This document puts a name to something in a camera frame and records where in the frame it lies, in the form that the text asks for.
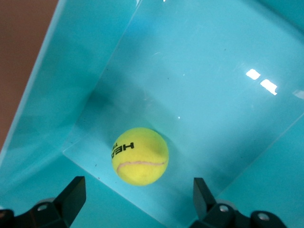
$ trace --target tennis ball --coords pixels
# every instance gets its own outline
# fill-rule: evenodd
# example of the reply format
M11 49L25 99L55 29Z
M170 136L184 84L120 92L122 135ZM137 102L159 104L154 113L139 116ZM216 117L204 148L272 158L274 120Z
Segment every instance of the tennis ball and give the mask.
M169 151L164 139L148 128L133 128L118 137L112 149L112 165L125 182L144 186L165 172Z

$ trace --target turquoise container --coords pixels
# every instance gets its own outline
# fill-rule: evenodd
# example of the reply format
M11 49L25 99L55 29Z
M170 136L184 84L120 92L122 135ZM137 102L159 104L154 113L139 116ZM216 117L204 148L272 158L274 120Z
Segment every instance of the turquoise container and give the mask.
M304 224L303 1L61 0L0 153L0 207L86 177L72 227L186 228L193 178L241 213ZM123 182L116 138L157 131L170 162Z

